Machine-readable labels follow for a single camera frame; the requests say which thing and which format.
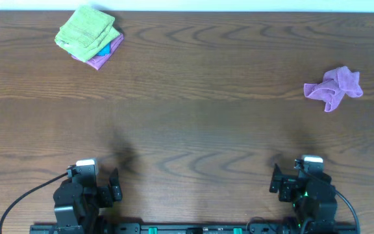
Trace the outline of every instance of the crumpled purple cloth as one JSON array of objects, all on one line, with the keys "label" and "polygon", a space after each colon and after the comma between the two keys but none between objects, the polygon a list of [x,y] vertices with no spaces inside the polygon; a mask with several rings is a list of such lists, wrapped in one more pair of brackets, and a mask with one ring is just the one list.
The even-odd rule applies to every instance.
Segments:
[{"label": "crumpled purple cloth", "polygon": [[123,34],[120,34],[118,37],[113,39],[110,42],[110,53],[107,55],[99,56],[95,55],[91,59],[89,59],[86,63],[94,67],[96,70],[101,69],[101,67],[107,62],[107,60],[112,56],[115,50],[118,48],[120,43],[123,41]]},{"label": "crumpled purple cloth", "polygon": [[325,102],[325,112],[335,110],[342,101],[344,94],[351,98],[359,98],[363,90],[358,84],[360,73],[351,72],[347,66],[336,68],[324,74],[320,84],[304,84],[306,98]]}]

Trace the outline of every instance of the wooden plank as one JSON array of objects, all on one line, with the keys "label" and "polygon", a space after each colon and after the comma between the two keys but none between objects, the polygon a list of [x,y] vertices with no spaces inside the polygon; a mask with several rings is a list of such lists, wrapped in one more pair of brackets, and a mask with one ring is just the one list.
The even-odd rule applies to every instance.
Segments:
[{"label": "wooden plank", "polygon": [[[125,41],[100,70],[54,36],[71,12],[0,12],[0,217],[81,158],[119,168],[105,213],[145,222],[280,220],[273,164],[303,153],[374,232],[374,14],[109,12]],[[347,65],[364,96],[332,113],[303,83]],[[59,183],[25,198],[4,233],[54,222]],[[338,220],[352,222],[339,201]]]}]

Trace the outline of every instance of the white wall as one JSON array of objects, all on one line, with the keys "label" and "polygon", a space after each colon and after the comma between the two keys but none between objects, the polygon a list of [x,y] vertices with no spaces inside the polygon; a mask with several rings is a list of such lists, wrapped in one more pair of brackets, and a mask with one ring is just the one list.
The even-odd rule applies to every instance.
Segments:
[{"label": "white wall", "polygon": [[99,10],[374,12],[374,0],[0,0],[0,10],[75,10],[82,4]]}]

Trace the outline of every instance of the blue cloth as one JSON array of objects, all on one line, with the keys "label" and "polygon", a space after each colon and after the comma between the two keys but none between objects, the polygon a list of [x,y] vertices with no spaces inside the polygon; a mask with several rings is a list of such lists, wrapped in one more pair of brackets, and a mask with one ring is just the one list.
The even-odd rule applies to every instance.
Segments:
[{"label": "blue cloth", "polygon": [[103,49],[101,49],[99,52],[97,52],[96,55],[105,56],[110,54],[110,42],[107,43],[106,46],[104,46]]}]

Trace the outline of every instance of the green towel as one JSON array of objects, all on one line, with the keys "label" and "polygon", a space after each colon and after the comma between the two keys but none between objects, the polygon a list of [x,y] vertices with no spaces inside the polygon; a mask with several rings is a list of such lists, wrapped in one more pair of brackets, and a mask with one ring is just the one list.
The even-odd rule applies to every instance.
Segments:
[{"label": "green towel", "polygon": [[114,21],[115,18],[108,14],[90,6],[81,6],[61,26],[55,42],[79,60],[87,62],[119,36],[112,26]]}]

